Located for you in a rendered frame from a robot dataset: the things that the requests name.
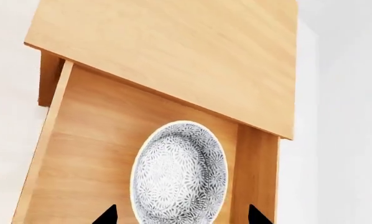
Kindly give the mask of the patterned grey white bowl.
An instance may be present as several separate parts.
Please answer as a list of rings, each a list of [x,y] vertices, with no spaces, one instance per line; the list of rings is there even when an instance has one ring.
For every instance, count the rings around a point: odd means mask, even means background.
[[[213,224],[228,190],[228,163],[218,138],[193,121],[174,121],[143,143],[130,177],[139,224]]]

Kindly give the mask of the light wooden cabinet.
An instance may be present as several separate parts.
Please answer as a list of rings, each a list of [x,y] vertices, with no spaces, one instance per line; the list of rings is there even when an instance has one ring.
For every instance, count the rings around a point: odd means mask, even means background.
[[[39,105],[66,62],[237,124],[215,224],[276,219],[279,143],[294,137],[295,0],[40,0],[24,43],[41,51]]]

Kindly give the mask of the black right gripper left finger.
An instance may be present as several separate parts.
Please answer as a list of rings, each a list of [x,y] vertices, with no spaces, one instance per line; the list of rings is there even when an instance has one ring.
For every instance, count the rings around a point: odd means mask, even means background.
[[[110,206],[92,224],[117,224],[118,213],[116,205]]]

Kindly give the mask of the open wooden drawer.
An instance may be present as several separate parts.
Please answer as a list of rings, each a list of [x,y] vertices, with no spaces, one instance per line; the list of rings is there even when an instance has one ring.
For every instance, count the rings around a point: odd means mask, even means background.
[[[237,124],[66,62],[12,224],[92,224],[110,206],[137,224],[131,169],[144,141],[172,121],[203,124],[235,161]]]

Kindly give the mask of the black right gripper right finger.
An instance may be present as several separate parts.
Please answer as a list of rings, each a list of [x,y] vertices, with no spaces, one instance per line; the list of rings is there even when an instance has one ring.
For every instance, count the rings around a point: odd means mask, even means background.
[[[272,222],[252,204],[249,205],[248,221],[249,224],[272,224]]]

